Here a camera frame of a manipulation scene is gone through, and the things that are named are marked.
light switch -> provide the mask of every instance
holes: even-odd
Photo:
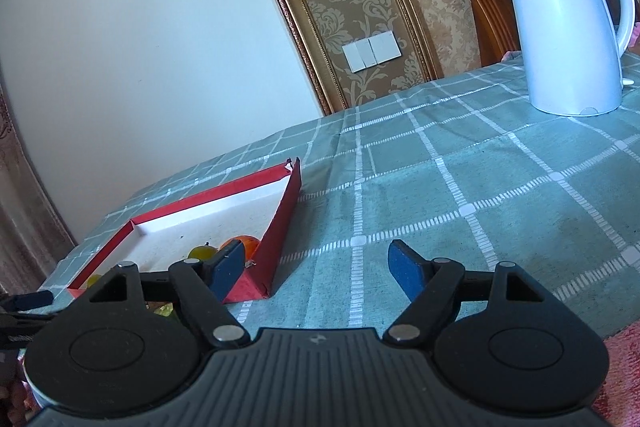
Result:
[[[357,42],[350,42],[349,44],[345,44],[342,47],[344,56],[347,57],[347,62],[349,63],[349,69],[353,73],[366,68],[366,66],[364,65],[364,61],[362,60],[362,58],[360,57],[360,53],[358,52],[357,44]]]
[[[369,37],[368,40],[376,59],[376,64],[382,64],[382,62],[386,62],[392,58],[402,55],[400,53],[400,48],[398,48],[398,43],[396,42],[394,33],[391,31],[379,33],[378,35]]]
[[[376,57],[373,54],[373,50],[371,49],[369,39],[356,41],[356,47],[358,48],[358,53],[360,54],[360,58],[364,62],[365,68],[370,68],[378,63]]]

white kettle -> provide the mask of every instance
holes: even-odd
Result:
[[[605,0],[513,0],[513,7],[534,107],[591,116],[622,103],[620,57],[634,27],[634,0],[620,0],[617,31]]]

green checkered tablecloth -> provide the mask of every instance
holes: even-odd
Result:
[[[640,57],[623,64],[640,85]],[[277,293],[230,306],[252,333],[387,327],[408,304],[386,267],[394,238],[473,270],[515,261],[603,336],[640,318],[640,93],[625,87],[603,116],[545,114],[520,58],[285,129],[138,192],[49,277],[53,308],[127,219],[296,156],[303,187]]]

curtain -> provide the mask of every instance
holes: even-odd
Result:
[[[73,247],[25,158],[0,91],[0,293],[35,291]]]

pink cloth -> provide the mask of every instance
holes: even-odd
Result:
[[[640,426],[640,321],[605,340],[609,374],[593,405],[614,427]]]
[[[521,52],[506,52],[502,58],[501,58],[501,62],[504,62],[505,60],[510,60],[511,58],[516,58],[519,57],[521,54]]]
[[[627,46],[627,48],[635,46],[636,42],[638,42],[638,37],[640,37],[640,22],[634,24],[634,29],[631,32],[631,40],[629,41],[629,45]]]

